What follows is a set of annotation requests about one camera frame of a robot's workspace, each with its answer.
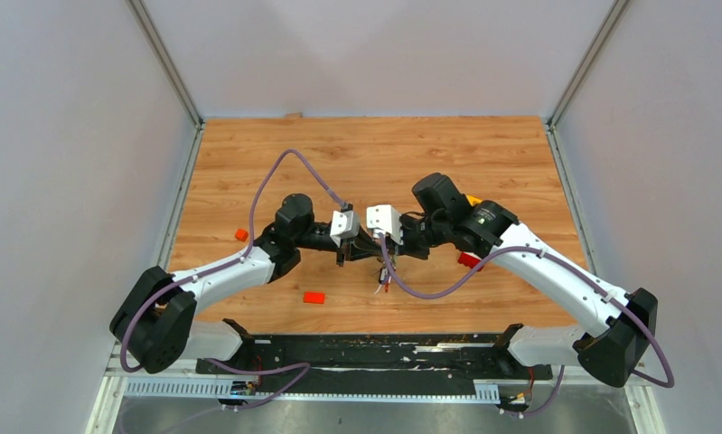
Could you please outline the metal key organizer red handle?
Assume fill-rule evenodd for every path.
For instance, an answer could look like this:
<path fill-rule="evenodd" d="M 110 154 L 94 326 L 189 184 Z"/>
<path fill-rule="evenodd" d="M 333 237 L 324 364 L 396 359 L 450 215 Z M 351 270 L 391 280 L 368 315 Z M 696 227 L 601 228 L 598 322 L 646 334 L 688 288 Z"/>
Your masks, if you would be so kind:
<path fill-rule="evenodd" d="M 384 293 L 389 292 L 389 285 L 390 281 L 392 280 L 391 276 L 389 275 L 389 270 L 387 268 L 386 262 L 382 257 L 378 258 L 378 263 L 380 264 L 380 270 L 378 274 L 378 283 L 384 284 L 384 288 L 381 290 Z"/>

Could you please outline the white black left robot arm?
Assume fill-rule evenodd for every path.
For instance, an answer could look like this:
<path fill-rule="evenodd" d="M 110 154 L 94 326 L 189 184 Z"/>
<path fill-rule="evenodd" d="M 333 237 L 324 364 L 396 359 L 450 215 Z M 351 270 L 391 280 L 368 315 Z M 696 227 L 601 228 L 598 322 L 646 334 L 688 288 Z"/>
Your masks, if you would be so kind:
<path fill-rule="evenodd" d="M 252 246 L 196 269 L 146 269 L 108 329 L 147 373 L 159 373 L 178 360 L 203 358 L 244 373 L 255 352 L 240 331 L 226 322 L 196 317 L 244 289 L 282 278 L 300 262 L 303 249 L 332 252 L 339 265 L 382 255 L 379 243 L 361 231 L 350 205 L 329 222 L 318 222 L 307 195 L 289 194 Z"/>

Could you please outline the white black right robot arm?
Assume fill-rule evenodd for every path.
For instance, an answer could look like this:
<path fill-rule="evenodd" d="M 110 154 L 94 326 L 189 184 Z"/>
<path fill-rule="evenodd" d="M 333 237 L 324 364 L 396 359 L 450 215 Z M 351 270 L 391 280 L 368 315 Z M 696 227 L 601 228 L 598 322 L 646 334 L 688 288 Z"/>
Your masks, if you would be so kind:
<path fill-rule="evenodd" d="M 622 387 L 633 375 L 665 388 L 675 384 L 656 337 L 658 299 L 645 288 L 629 292 L 560 255 L 519 217 L 497 202 L 461 193 L 446 175 L 419 180 L 412 193 L 421 212 L 394 214 L 393 228 L 381 235 L 398 255 L 426 259 L 430 250 L 452 244 L 478 263 L 450 288 L 414 297 L 445 297 L 488 263 L 520 277 L 576 321 L 569 327 L 511 325 L 493 353 L 505 377 L 539 364 L 574 365 L 596 380 Z"/>

